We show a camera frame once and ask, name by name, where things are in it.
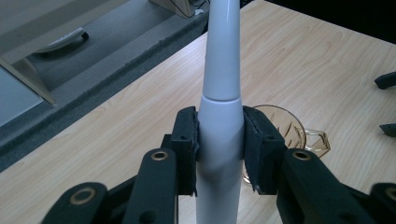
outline screw hole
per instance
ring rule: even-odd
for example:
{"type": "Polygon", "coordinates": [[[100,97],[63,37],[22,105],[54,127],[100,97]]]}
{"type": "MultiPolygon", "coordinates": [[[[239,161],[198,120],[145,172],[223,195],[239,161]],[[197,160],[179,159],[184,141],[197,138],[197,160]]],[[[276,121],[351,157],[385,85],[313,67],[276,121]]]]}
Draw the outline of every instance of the screw hole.
{"type": "Polygon", "coordinates": [[[140,223],[153,223],[155,221],[156,215],[154,211],[146,211],[142,213],[139,217],[140,223]]]}
{"type": "Polygon", "coordinates": [[[293,157],[299,159],[301,161],[309,161],[311,160],[311,156],[303,151],[295,151],[293,152],[293,157]]]}
{"type": "Polygon", "coordinates": [[[95,194],[96,190],[91,187],[80,189],[70,197],[70,203],[74,205],[87,203],[95,196],[95,194]]]}
{"type": "Polygon", "coordinates": [[[166,160],[166,158],[168,158],[168,153],[164,151],[157,151],[151,154],[151,158],[155,161],[163,161],[166,160]]]}

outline wood grain surface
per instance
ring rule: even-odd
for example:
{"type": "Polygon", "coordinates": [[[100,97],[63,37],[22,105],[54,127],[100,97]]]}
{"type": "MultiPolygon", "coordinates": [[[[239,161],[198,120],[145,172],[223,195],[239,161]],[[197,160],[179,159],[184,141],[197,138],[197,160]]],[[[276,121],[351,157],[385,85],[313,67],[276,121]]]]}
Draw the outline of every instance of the wood grain surface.
{"type": "MultiPolygon", "coordinates": [[[[96,181],[111,189],[136,175],[159,147],[177,111],[199,106],[202,35],[91,113],[0,174],[0,223],[38,223],[67,189],[96,181]]],[[[369,192],[396,182],[396,89],[374,79],[396,70],[396,46],[264,1],[241,11],[243,104],[278,105],[332,150],[322,160],[343,183],[369,192]]],[[[195,222],[195,201],[180,197],[180,223],[195,222]]],[[[281,223],[276,197],[244,184],[238,223],[281,223]]]]}

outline white tube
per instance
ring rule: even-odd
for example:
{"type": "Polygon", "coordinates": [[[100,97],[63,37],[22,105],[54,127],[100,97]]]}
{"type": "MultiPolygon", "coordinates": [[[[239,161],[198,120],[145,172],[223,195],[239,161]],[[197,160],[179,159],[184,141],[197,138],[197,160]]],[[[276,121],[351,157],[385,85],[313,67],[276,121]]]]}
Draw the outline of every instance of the white tube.
{"type": "Polygon", "coordinates": [[[236,223],[244,117],[240,98],[239,0],[212,0],[197,163],[197,223],[236,223]]]}

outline metal grommet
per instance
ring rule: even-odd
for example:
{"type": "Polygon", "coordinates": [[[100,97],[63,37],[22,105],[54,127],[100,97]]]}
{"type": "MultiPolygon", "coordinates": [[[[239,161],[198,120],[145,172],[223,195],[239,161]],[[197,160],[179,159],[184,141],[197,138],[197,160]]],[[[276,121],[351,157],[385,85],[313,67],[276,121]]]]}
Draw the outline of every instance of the metal grommet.
{"type": "Polygon", "coordinates": [[[389,187],[385,189],[385,193],[390,197],[393,201],[396,202],[396,188],[389,187]]]}
{"type": "Polygon", "coordinates": [[[78,190],[70,197],[70,203],[74,205],[81,205],[89,202],[96,194],[96,190],[91,187],[78,190]]]}
{"type": "Polygon", "coordinates": [[[293,151],[293,157],[299,159],[300,161],[309,161],[311,160],[311,155],[304,151],[293,151]]]}
{"type": "Polygon", "coordinates": [[[151,154],[151,158],[155,161],[163,161],[166,160],[166,158],[168,158],[168,153],[164,151],[157,151],[151,154]]]}

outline black plastic bracket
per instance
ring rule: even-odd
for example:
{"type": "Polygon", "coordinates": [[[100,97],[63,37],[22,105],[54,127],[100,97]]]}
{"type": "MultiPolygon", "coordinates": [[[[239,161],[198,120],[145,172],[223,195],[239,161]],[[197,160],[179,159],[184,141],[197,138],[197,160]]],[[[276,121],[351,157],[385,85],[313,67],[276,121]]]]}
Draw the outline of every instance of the black plastic bracket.
{"type": "Polygon", "coordinates": [[[100,213],[107,189],[100,183],[83,183],[67,190],[51,207],[42,224],[98,223],[107,214],[100,213]]]}
{"type": "Polygon", "coordinates": [[[249,181],[260,195],[276,195],[276,173],[287,150],[285,139],[260,110],[244,106],[244,115],[244,158],[249,181]]]}
{"type": "Polygon", "coordinates": [[[276,203],[283,223],[375,223],[314,153],[287,150],[282,170],[287,187],[276,203]]]}
{"type": "Polygon", "coordinates": [[[168,148],[146,153],[122,223],[177,223],[176,162],[168,148]]]}
{"type": "Polygon", "coordinates": [[[389,137],[396,137],[396,123],[379,125],[382,132],[389,137]]]}
{"type": "Polygon", "coordinates": [[[375,79],[375,84],[379,89],[384,90],[386,88],[396,85],[396,72],[382,75],[375,79]]]}
{"type": "Polygon", "coordinates": [[[196,154],[198,152],[198,118],[194,106],[177,113],[172,134],[166,134],[161,147],[177,155],[178,195],[196,195],[196,154]]]}

